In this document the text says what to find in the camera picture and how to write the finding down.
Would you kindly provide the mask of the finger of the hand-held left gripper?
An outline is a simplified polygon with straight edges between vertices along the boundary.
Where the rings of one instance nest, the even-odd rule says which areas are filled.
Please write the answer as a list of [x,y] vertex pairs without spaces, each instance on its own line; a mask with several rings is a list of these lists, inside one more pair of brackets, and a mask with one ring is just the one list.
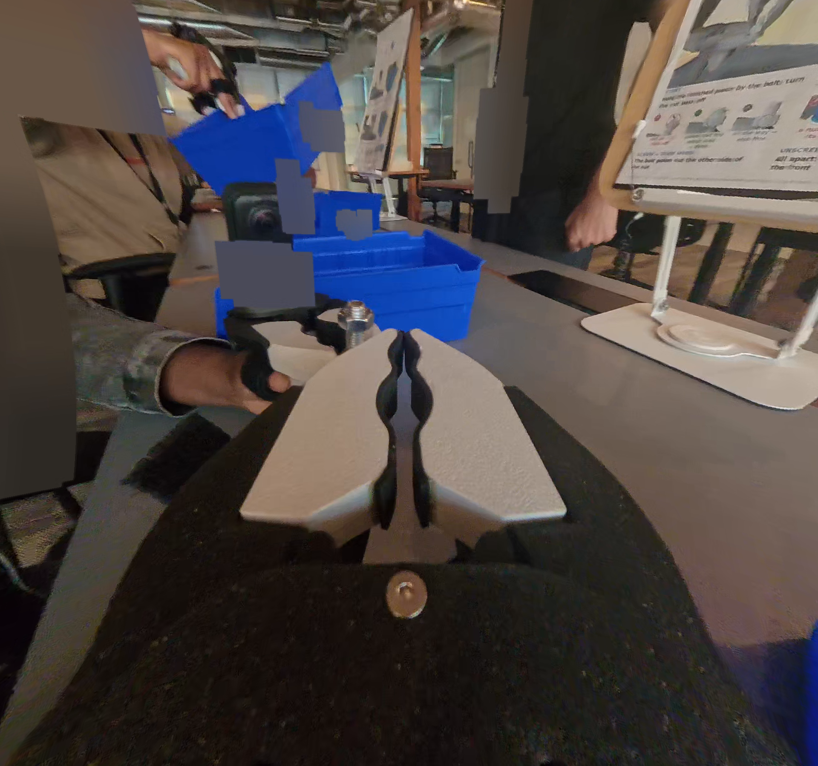
[[271,344],[268,348],[271,369],[289,378],[292,387],[304,386],[334,359],[335,350],[322,345],[319,348],[306,348]]
[[267,344],[269,352],[336,352],[316,334],[303,331],[296,321],[265,321],[252,325],[254,334]]

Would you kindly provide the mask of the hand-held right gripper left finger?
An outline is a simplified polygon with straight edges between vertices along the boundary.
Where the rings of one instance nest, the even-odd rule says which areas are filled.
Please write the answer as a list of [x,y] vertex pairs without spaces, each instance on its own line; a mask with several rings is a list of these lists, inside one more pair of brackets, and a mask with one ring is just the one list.
[[389,329],[343,352],[302,388],[250,488],[251,522],[324,532],[336,545],[379,526],[397,500],[397,379],[403,332]]

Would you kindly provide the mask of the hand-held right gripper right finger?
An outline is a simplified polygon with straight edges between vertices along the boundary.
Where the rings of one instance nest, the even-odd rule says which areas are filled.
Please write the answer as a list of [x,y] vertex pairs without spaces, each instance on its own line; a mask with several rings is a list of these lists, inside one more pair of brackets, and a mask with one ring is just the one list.
[[561,520],[567,506],[503,383],[422,330],[404,333],[417,419],[412,490],[423,528],[475,547],[509,526]]

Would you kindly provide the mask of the person's left forearm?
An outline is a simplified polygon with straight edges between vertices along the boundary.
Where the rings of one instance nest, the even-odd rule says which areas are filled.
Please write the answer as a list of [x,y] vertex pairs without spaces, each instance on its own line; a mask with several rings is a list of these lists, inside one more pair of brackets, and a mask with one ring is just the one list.
[[112,410],[181,417],[191,405],[161,392],[166,365],[189,345],[231,353],[224,340],[202,338],[138,321],[95,301],[67,293],[77,399]]

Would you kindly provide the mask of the person's left hand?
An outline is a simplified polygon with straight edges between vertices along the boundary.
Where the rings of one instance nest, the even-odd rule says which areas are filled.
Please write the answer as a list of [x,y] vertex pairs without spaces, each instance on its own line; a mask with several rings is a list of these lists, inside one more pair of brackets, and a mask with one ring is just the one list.
[[251,356],[204,340],[180,346],[158,373],[158,399],[170,411],[222,407],[262,413],[271,401],[254,393],[242,378]]

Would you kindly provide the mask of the blue plastic bin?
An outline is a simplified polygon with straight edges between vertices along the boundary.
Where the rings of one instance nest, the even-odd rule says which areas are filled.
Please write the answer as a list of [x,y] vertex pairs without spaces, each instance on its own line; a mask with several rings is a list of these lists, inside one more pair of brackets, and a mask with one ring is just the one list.
[[358,241],[298,236],[293,248],[312,253],[318,293],[363,301],[382,329],[423,330],[444,342],[468,336],[484,261],[433,230]]
[[277,161],[294,160],[305,174],[323,152],[343,152],[342,100],[329,63],[291,90],[284,101],[244,115],[221,111],[170,137],[192,170],[219,195],[237,182],[273,182]]
[[343,229],[339,229],[336,219],[339,212],[351,212],[364,220],[356,222],[361,229],[369,227],[370,232],[357,232],[353,240],[360,240],[371,235],[380,228],[381,196],[371,192],[357,192],[353,190],[316,190],[313,193],[315,205],[315,233],[316,237],[345,236]]

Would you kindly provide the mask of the black office chair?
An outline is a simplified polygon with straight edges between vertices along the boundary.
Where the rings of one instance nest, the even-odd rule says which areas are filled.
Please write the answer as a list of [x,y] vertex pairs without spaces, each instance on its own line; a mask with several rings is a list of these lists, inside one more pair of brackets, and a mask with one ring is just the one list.
[[174,252],[153,252],[88,263],[69,270],[66,284],[99,281],[104,305],[138,321],[153,323],[169,286]]
[[424,147],[423,168],[427,173],[419,182],[417,195],[422,204],[428,203],[432,206],[432,214],[425,217],[424,221],[441,221],[438,214],[438,204],[441,202],[451,203],[451,186],[440,186],[438,183],[454,181],[455,170],[453,163],[453,146],[438,144]]

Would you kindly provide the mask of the white document stand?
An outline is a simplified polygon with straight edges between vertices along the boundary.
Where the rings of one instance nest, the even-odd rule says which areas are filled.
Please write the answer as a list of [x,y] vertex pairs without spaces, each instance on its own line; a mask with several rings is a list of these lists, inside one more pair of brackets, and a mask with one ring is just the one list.
[[400,182],[392,179],[382,182],[370,181],[366,184],[372,193],[375,193],[378,189],[380,190],[380,225],[383,228],[398,221],[408,220],[406,181]]
[[780,342],[671,307],[680,225],[679,217],[665,219],[651,302],[588,316],[582,328],[755,405],[795,411],[815,402],[817,355],[803,346],[816,326],[816,294],[798,329]]

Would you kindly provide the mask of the wooden table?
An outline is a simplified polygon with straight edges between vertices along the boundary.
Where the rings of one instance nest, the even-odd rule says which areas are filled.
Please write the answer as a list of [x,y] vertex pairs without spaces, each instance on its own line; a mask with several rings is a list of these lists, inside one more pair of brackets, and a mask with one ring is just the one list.
[[429,178],[429,171],[424,168],[403,169],[392,172],[364,172],[358,171],[353,166],[348,166],[347,174],[354,181],[361,181],[368,184],[370,181],[382,182],[384,180],[416,181],[419,186],[417,191],[423,189],[437,189],[453,191],[455,193],[464,193],[466,195],[474,194],[474,182],[472,180],[458,180],[458,179],[432,179]]

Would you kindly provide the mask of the printed instruction board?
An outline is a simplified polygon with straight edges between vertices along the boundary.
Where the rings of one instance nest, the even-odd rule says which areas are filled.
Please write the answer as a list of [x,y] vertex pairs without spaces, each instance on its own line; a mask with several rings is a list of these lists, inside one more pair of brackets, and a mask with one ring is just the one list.
[[355,170],[367,176],[389,169],[413,20],[414,10],[410,8],[376,40],[372,86],[354,161]]

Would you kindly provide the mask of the instruction sheet on stand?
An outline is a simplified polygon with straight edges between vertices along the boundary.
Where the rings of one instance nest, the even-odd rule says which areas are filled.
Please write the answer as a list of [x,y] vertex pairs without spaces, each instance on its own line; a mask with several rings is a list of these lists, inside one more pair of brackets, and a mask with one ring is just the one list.
[[634,144],[639,122],[647,116],[660,80],[669,71],[673,47],[691,0],[667,0],[667,8],[633,82],[619,126],[599,169],[599,190],[615,208],[705,221],[728,221],[762,227],[816,232],[816,200],[764,199],[757,195],[715,195],[683,189],[647,187],[641,198],[634,187],[616,181]]

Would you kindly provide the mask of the printed instruction sheet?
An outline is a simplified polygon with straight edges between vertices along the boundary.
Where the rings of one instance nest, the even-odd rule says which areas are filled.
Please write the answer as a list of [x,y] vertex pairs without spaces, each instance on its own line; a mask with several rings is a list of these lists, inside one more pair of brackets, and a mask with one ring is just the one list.
[[814,199],[816,99],[817,0],[690,0],[619,182]]

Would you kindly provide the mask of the wooden support post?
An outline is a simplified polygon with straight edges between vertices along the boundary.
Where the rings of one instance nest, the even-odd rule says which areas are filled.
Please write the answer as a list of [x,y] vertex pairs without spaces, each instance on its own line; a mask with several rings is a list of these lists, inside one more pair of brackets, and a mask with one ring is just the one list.
[[403,0],[404,12],[412,13],[405,66],[406,153],[413,170],[421,170],[422,105],[421,105],[421,2]]

